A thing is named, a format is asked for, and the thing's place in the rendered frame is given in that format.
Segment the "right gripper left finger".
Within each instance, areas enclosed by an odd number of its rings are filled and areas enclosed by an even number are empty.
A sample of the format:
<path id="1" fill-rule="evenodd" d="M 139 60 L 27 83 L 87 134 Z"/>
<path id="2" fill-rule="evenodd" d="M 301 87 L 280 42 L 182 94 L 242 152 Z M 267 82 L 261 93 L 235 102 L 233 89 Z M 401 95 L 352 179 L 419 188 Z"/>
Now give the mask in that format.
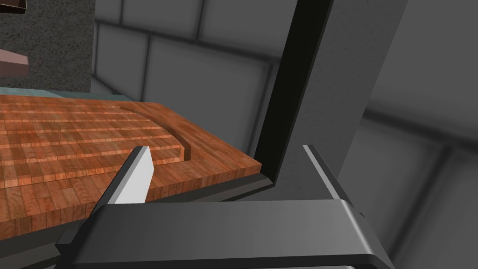
<path id="1" fill-rule="evenodd" d="M 135 147 L 95 205 L 95 209 L 107 204 L 144 203 L 153 173 L 150 148 Z"/>

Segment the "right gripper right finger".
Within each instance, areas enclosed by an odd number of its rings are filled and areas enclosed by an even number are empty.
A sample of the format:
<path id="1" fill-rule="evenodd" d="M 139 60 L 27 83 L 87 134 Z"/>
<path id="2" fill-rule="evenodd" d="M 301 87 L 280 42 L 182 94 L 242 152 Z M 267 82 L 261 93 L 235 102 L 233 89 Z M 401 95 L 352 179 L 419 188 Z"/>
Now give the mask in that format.
<path id="1" fill-rule="evenodd" d="M 333 174 L 332 170 L 328 167 L 316 147 L 312 144 L 304 144 L 302 147 L 312 161 L 315 169 L 320 175 L 320 178 L 322 179 L 330 195 L 334 199 L 341 199 L 346 201 L 350 206 L 353 207 L 352 201 L 347 196 L 346 192 L 344 191 L 337 178 Z"/>

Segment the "brown wooden cutting board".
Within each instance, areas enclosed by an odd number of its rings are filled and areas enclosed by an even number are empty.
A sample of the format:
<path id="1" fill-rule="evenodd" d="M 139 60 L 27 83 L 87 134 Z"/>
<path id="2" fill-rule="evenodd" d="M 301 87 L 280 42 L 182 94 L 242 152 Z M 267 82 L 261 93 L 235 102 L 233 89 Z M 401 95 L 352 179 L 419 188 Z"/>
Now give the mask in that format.
<path id="1" fill-rule="evenodd" d="M 159 103 L 0 95 L 0 241 L 88 217 L 137 146 L 154 165 L 147 201 L 261 169 Z"/>

